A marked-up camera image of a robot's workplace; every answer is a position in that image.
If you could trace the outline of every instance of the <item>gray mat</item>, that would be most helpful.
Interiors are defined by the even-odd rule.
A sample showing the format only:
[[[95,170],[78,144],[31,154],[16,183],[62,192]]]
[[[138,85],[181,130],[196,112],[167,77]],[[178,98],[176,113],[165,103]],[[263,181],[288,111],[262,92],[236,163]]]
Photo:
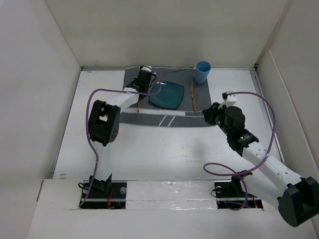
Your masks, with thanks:
[[[139,67],[129,68],[125,70],[123,88],[129,84],[139,73]],[[169,81],[184,86],[184,97],[176,111],[185,113],[185,116],[174,116],[174,110],[170,110],[172,115],[159,114],[142,114],[142,113],[121,113],[122,123],[130,123],[148,126],[170,126],[170,127],[203,127],[209,126],[201,113],[202,110],[211,106],[211,99],[207,81],[203,85],[195,83],[195,70],[191,68],[154,68],[161,81]],[[195,97],[198,113],[193,110],[191,92],[191,83],[194,81]],[[153,88],[156,81],[150,87],[149,92]],[[153,105],[149,97],[145,97],[140,102],[141,109],[163,110]]]

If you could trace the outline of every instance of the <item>orange wire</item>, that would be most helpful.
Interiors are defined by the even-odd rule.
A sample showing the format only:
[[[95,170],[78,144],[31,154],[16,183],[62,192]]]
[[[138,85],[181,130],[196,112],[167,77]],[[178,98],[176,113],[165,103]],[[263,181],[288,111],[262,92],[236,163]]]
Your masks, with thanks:
[[[255,207],[258,208],[254,195],[251,194],[251,196],[253,197],[253,200],[254,200],[254,203],[255,203]]]
[[[111,201],[110,201],[110,200],[112,199],[113,192],[114,192],[114,188],[112,189],[111,194],[110,194],[110,196],[108,197],[108,208],[109,208],[110,205],[111,205]]]

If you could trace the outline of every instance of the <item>teal plate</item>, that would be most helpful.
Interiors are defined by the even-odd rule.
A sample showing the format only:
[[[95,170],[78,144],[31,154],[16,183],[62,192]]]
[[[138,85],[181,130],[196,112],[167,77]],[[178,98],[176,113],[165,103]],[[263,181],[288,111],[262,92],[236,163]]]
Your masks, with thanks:
[[[152,94],[157,92],[160,88],[160,84],[156,82],[152,89]],[[160,92],[150,97],[150,102],[156,106],[167,108],[167,109],[177,109],[180,105],[184,96],[184,86],[163,81],[161,82]]]

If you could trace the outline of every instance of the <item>white floor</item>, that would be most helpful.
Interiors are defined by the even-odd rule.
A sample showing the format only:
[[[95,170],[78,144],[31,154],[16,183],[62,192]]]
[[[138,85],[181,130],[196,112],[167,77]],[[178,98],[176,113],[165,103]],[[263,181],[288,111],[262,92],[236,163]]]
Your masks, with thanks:
[[[54,178],[88,179],[92,174],[94,155],[86,141],[84,127],[86,103],[90,93],[97,88],[121,89],[123,77],[124,71],[81,72]],[[225,91],[256,92],[249,70],[212,69],[208,85],[212,102],[222,102],[221,94]],[[92,102],[107,100],[113,95],[99,92]],[[246,116],[246,128],[267,147],[270,140],[268,119],[263,115],[257,97],[238,95],[237,99],[236,105]],[[230,149],[226,136],[218,127],[165,128],[120,124],[119,135],[110,146],[113,180],[219,179],[203,171],[207,162],[223,163],[236,171],[252,167]],[[272,153],[279,158],[276,147]],[[219,167],[213,170],[228,172]]]

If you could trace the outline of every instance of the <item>blue cup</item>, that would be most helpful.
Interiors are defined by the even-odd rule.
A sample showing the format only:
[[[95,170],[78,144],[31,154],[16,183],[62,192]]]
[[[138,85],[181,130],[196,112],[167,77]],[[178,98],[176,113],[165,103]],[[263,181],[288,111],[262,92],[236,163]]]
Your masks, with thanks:
[[[211,66],[207,61],[199,61],[196,64],[195,82],[199,85],[204,84],[210,69]]]

